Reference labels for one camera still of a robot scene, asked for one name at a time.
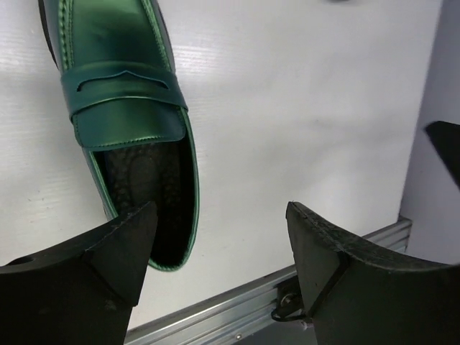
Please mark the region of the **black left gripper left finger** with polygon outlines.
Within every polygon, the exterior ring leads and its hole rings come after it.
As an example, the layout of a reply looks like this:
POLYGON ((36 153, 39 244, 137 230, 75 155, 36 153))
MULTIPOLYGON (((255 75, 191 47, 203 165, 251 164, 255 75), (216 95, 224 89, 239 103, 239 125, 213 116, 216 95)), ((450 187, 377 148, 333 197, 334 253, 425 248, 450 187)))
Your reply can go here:
POLYGON ((1 266, 1 343, 123 344, 156 229, 150 202, 1 266))

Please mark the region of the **aluminium mounting rail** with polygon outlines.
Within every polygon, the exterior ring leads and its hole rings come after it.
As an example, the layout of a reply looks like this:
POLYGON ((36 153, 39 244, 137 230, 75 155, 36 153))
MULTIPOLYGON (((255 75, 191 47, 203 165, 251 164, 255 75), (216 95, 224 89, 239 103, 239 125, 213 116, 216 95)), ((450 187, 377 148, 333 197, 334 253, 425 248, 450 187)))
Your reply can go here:
POLYGON ((295 276, 285 215, 217 230, 181 270, 147 271, 126 344, 241 344, 274 324, 277 287, 295 276))

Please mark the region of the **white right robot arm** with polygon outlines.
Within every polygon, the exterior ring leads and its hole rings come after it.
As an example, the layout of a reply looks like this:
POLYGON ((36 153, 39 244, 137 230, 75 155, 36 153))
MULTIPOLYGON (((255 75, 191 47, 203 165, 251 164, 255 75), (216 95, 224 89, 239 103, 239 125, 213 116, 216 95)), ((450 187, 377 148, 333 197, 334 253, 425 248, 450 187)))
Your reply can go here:
POLYGON ((456 186, 460 184, 459 125, 446 121, 433 121, 425 129, 436 153, 446 166, 456 186))

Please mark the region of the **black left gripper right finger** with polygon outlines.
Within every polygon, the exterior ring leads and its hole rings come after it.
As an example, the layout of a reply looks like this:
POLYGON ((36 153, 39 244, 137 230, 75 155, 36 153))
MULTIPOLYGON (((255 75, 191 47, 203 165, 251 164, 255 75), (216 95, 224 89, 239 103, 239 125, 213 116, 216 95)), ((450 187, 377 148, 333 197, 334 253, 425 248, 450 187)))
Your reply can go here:
POLYGON ((459 266, 410 257, 290 202, 287 229, 319 344, 457 344, 459 266))

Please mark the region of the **green loafer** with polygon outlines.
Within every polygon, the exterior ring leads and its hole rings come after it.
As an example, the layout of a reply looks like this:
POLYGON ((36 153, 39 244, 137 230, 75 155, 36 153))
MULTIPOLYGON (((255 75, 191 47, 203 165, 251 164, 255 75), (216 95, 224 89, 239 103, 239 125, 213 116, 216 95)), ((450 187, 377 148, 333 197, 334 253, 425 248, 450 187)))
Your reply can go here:
POLYGON ((107 218, 154 202, 149 263, 179 270, 198 229, 198 163, 159 3, 40 1, 38 7, 70 123, 107 218))

